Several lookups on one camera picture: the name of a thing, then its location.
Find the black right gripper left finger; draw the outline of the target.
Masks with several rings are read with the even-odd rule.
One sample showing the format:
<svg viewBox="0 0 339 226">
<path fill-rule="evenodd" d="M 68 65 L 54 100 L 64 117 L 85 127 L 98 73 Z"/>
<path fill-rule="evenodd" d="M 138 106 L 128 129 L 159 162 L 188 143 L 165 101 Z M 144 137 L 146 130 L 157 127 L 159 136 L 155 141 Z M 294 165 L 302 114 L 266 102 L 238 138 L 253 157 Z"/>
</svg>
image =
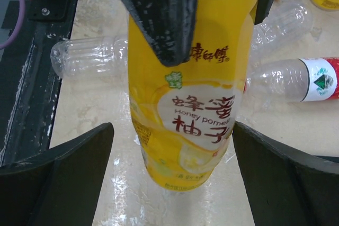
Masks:
<svg viewBox="0 0 339 226">
<path fill-rule="evenodd" d="M 1 225 L 92 225 L 114 128 L 103 123 L 1 167 Z"/>
</svg>

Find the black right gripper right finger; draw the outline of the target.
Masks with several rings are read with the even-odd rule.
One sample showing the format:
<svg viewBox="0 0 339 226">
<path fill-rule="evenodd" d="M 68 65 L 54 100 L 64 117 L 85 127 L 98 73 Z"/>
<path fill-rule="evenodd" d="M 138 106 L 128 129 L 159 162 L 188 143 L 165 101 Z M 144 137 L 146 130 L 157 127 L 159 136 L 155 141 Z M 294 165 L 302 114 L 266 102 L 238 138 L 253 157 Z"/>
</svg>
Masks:
<svg viewBox="0 0 339 226">
<path fill-rule="evenodd" d="M 338 158 L 314 156 L 237 122 L 233 143 L 255 225 L 338 225 Z"/>
</svg>

